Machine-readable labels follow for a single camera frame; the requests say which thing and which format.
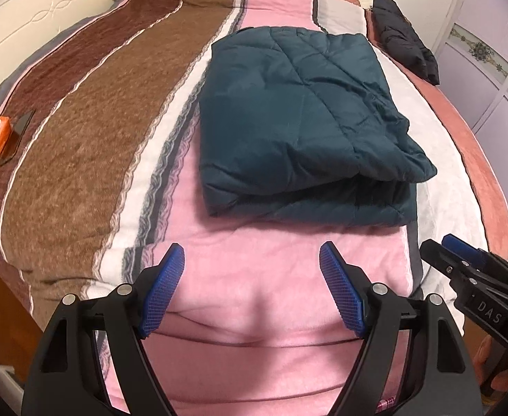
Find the blue textured pad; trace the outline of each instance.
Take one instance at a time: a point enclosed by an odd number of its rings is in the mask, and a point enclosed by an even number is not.
[[[460,258],[467,261],[476,269],[484,266],[487,261],[483,252],[458,239],[453,234],[447,234],[443,238],[441,245],[447,250],[450,250],[452,253],[457,254]]]
[[[142,322],[139,326],[139,333],[143,338],[160,326],[184,269],[185,251],[177,244],[163,263],[161,272],[144,300]]]
[[[366,325],[362,316],[363,302],[350,283],[341,262],[327,244],[319,249],[319,267],[346,328],[359,337],[364,336]]]

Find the bed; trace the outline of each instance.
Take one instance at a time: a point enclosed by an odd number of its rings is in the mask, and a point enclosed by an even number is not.
[[[462,329],[453,291],[422,263],[418,245],[453,233],[508,258],[506,201],[471,130],[436,87],[381,51],[360,0],[94,0],[87,13],[56,18],[56,8],[79,1],[93,0],[52,0],[44,17],[22,16],[45,27],[25,22],[11,30],[19,34],[0,35],[0,113],[34,111],[16,156],[0,167],[0,275],[42,328],[65,294],[105,295],[179,242],[186,272],[145,342],[179,414],[326,414],[359,348],[317,267],[319,246],[333,240],[372,281],[404,296],[441,294]],[[438,169],[418,184],[416,223],[208,216],[196,98],[210,45],[264,25],[367,36],[408,133]],[[421,27],[440,45],[442,28]],[[402,373],[402,345],[385,404]],[[112,402],[125,408],[103,346]],[[306,379],[315,370],[321,376]]]

